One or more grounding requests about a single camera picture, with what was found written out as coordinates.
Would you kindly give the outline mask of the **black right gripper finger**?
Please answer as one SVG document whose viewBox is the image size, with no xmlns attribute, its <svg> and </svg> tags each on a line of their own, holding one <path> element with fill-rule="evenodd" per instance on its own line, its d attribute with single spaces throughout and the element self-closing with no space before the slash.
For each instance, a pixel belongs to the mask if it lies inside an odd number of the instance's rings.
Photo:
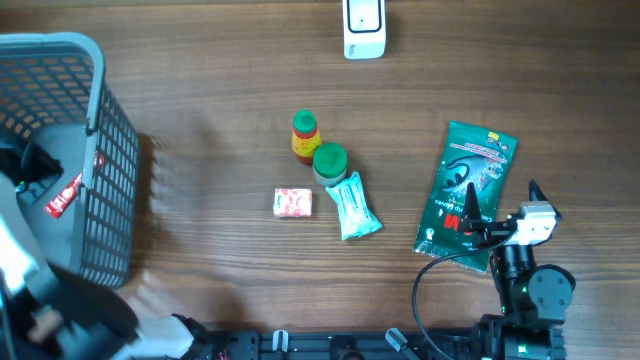
<svg viewBox="0 0 640 360">
<path fill-rule="evenodd" d="M 557 208 L 550 202 L 550 200 L 544 195 L 541 188 L 537 184 L 537 182 L 532 179 L 529 181 L 528 185 L 528 194 L 530 201 L 546 201 L 548 202 L 555 212 L 555 219 L 561 220 L 562 214 L 557 210 Z"/>
<path fill-rule="evenodd" d="M 477 198 L 475 184 L 469 182 L 467 184 L 466 197 L 464 207 L 461 213 L 462 223 L 481 223 L 482 214 Z"/>
</svg>

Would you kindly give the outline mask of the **teal wipes packet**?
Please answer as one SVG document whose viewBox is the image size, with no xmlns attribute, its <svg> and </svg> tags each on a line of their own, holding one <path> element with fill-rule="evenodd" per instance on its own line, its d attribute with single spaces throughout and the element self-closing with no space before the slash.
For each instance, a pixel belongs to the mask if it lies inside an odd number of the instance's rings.
<svg viewBox="0 0 640 360">
<path fill-rule="evenodd" d="M 383 227 L 367 205 L 361 176 L 357 171 L 325 190 L 336 203 L 343 241 L 367 236 Z"/>
</svg>

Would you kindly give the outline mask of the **red sauce bottle green cap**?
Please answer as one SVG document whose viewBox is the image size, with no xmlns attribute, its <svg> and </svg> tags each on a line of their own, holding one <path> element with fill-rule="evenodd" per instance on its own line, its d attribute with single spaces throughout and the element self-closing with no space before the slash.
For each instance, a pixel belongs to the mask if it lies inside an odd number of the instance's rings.
<svg viewBox="0 0 640 360">
<path fill-rule="evenodd" d="M 293 118 L 292 150 L 297 159 L 311 165 L 316 149 L 322 144 L 315 115 L 307 109 L 299 110 Z"/>
</svg>

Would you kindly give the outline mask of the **red white small box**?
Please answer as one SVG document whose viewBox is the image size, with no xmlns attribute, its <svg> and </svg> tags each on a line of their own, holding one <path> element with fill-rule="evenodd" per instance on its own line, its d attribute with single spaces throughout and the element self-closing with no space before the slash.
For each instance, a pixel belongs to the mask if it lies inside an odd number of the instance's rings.
<svg viewBox="0 0 640 360">
<path fill-rule="evenodd" d="M 279 218 L 312 216 L 312 191 L 310 189 L 276 188 L 273 214 Z"/>
</svg>

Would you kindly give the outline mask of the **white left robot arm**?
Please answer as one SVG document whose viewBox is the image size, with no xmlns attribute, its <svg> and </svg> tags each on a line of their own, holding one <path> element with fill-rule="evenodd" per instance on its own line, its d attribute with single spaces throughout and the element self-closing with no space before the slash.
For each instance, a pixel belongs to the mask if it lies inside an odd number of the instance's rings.
<svg viewBox="0 0 640 360">
<path fill-rule="evenodd" d="M 50 262 L 18 195 L 59 173 L 38 145 L 1 143 L 1 348 L 6 359 L 183 359 L 195 343 L 174 316 L 140 318 L 112 290 Z"/>
</svg>

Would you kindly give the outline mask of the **green lid jar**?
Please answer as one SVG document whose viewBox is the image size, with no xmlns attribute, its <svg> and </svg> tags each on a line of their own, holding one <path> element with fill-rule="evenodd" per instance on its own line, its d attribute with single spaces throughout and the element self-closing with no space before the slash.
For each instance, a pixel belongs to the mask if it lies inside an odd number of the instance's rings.
<svg viewBox="0 0 640 360">
<path fill-rule="evenodd" d="M 313 157 L 313 173 L 316 181 L 325 187 L 341 182 L 348 168 L 346 150 L 338 143 L 324 143 L 319 146 Z"/>
</svg>

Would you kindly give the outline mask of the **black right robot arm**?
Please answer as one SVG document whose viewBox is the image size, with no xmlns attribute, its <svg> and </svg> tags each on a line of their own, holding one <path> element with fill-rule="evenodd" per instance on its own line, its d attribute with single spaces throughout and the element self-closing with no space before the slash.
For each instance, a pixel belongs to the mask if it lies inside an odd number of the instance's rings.
<svg viewBox="0 0 640 360">
<path fill-rule="evenodd" d="M 564 268 L 539 265 L 534 248 L 552 239 L 561 213 L 535 181 L 529 200 L 504 221 L 482 218 L 475 185 L 467 186 L 459 230 L 473 234 L 473 248 L 490 253 L 489 266 L 501 304 L 500 315 L 486 314 L 470 335 L 471 359 L 564 359 L 560 327 L 576 288 Z"/>
</svg>

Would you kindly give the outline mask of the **red coffee stick sachet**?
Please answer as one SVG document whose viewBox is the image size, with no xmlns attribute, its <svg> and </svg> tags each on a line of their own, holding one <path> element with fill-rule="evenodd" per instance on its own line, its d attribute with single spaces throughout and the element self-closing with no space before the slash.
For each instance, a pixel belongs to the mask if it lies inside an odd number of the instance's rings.
<svg viewBox="0 0 640 360">
<path fill-rule="evenodd" d="M 60 218 L 67 208 L 76 199 L 79 187 L 82 184 L 83 172 L 80 171 L 52 200 L 43 208 L 51 217 Z"/>
</svg>

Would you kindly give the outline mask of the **green glove package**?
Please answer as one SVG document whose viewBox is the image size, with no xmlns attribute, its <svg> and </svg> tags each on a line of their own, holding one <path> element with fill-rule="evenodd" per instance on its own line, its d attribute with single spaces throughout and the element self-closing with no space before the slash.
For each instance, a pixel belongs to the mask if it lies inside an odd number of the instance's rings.
<svg viewBox="0 0 640 360">
<path fill-rule="evenodd" d="M 472 249 L 473 236 L 459 231 L 467 186 L 473 184 L 481 217 L 496 220 L 499 199 L 518 139 L 452 121 L 432 190 L 416 233 L 414 251 L 444 257 Z"/>
</svg>

